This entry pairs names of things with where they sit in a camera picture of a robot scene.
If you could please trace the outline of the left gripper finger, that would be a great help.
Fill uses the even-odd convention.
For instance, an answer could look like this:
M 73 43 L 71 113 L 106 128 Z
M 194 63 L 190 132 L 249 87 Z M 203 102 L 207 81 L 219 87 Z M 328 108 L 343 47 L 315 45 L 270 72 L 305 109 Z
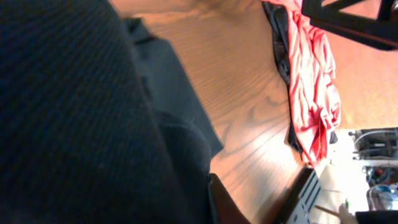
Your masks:
M 208 176 L 208 197 L 211 219 L 214 224 L 250 224 L 229 195 L 220 178 L 213 173 Z

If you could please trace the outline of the black polo shirt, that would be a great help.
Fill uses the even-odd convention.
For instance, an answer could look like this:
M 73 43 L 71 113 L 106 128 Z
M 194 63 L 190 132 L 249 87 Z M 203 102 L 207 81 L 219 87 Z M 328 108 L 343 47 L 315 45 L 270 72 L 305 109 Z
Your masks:
M 2 223 L 214 223 L 222 148 L 142 19 L 108 1 L 1 2 Z

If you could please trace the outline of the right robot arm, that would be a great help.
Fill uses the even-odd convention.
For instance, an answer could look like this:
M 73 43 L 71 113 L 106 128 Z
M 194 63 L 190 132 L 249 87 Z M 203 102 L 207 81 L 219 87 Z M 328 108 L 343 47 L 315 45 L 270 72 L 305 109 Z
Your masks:
M 341 10 L 363 0 L 303 0 L 302 14 L 310 24 L 375 49 L 397 50 L 397 1 L 382 0 L 376 19 L 347 14 Z

